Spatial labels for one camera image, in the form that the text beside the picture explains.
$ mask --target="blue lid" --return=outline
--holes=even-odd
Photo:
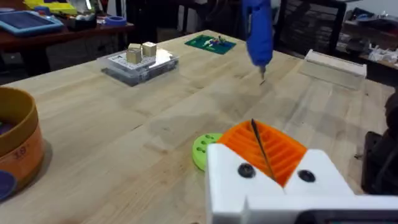
[[[7,171],[0,170],[0,200],[10,196],[16,186],[15,177]]]

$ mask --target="blue object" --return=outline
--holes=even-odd
[[[244,0],[242,4],[249,55],[254,65],[265,67],[274,49],[271,0]]]
[[[16,36],[28,37],[60,31],[63,23],[54,17],[40,16],[34,11],[15,11],[0,13],[0,27]]]
[[[105,25],[107,26],[125,26],[127,20],[121,16],[108,16],[105,17]]]
[[[43,11],[44,14],[46,14],[47,16],[51,16],[51,12],[50,12],[50,8],[48,8],[47,6],[36,6],[34,8],[34,11],[39,12],[39,11]]]
[[[15,11],[13,8],[0,8],[0,13]]]
[[[0,201],[4,200],[14,191],[17,180],[9,172],[0,170]]]

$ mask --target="black screw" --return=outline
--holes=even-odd
[[[256,171],[254,171],[254,168],[252,165],[248,163],[242,163],[239,168],[238,168],[238,173],[241,177],[244,178],[252,178],[255,176]]]
[[[306,182],[315,182],[315,175],[309,170],[300,170],[298,176]]]

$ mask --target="clutter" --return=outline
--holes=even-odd
[[[396,63],[398,59],[398,49],[395,51],[391,51],[389,49],[383,50],[380,49],[379,46],[372,47],[372,45],[369,45],[369,50],[372,50],[372,52],[369,54],[368,59],[372,60],[374,62],[385,60],[389,63]]]

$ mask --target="wooden tabletop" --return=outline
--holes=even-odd
[[[28,9],[21,0],[0,0],[0,7],[12,7],[17,10],[31,10]],[[11,33],[0,29],[0,50],[18,52],[20,50],[26,50],[29,47],[48,46],[79,38],[116,34],[132,30],[134,30],[134,25],[132,24],[127,24],[122,27],[103,26],[101,24],[97,24],[95,29],[87,29],[77,32],[69,31],[65,26],[60,32],[42,34],[35,37],[16,37]]]
[[[8,84],[36,99],[46,158],[35,183],[0,204],[1,223],[204,224],[193,141],[251,118],[326,151],[361,193],[353,156],[367,131],[385,130],[391,87],[366,80],[352,91],[298,73],[302,60],[278,52],[260,86],[243,41],[227,37],[237,45],[218,55],[184,44],[197,35],[160,43],[179,68],[135,87],[98,62]]]

